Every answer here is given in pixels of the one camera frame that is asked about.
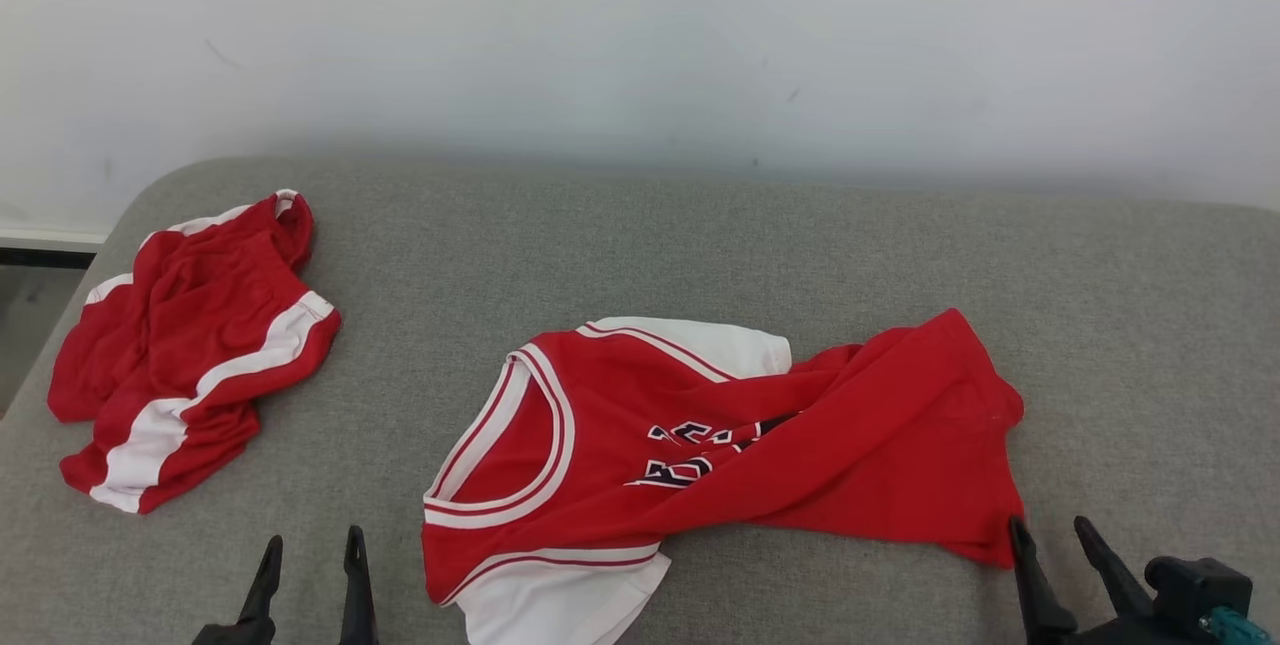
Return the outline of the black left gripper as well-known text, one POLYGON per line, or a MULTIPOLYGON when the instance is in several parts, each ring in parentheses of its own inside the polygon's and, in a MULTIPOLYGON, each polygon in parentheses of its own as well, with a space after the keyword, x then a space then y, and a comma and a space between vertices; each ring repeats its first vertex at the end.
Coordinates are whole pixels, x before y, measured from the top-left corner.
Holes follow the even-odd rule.
MULTIPOLYGON (((283 538, 271 536, 237 623, 205 625, 191 645, 273 645, 276 626, 271 603, 279 589, 283 549, 283 538)), ((338 645, 380 645, 365 536, 357 525, 348 529, 343 571, 346 599, 338 645)))

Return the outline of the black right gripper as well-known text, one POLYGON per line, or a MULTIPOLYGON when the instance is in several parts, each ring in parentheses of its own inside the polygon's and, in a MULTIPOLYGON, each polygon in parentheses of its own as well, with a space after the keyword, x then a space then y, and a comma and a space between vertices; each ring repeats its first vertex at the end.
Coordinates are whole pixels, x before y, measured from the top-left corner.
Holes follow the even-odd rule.
POLYGON ((1050 586, 1023 518, 1011 516, 1007 530, 1027 645, 1213 645, 1212 614, 1190 623, 1149 618, 1152 596, 1084 516, 1074 518, 1074 530, 1116 618, 1079 632, 1074 614, 1050 586))

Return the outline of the red shorts with white stripe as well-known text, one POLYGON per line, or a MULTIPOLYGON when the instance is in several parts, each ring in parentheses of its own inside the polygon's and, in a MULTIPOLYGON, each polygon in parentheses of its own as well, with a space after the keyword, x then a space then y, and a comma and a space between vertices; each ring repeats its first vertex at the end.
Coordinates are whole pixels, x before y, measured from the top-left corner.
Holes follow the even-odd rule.
POLYGON ((241 456, 257 402, 316 372, 340 312, 301 279, 315 220, 279 189, 151 232, 128 273, 95 285, 52 367, 47 408, 87 422, 64 481, 147 514, 241 456))

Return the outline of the red white basketball jersey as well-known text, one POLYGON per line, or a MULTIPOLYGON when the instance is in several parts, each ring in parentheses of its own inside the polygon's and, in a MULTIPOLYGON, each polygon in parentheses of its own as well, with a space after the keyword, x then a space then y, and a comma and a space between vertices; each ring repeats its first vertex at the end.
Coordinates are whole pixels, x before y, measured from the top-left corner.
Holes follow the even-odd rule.
POLYGON ((468 645, 614 645, 662 543, 722 525, 1012 567, 1024 413, 963 314, 794 360, 731 322, 603 317, 507 354, 422 498, 425 587, 468 645))

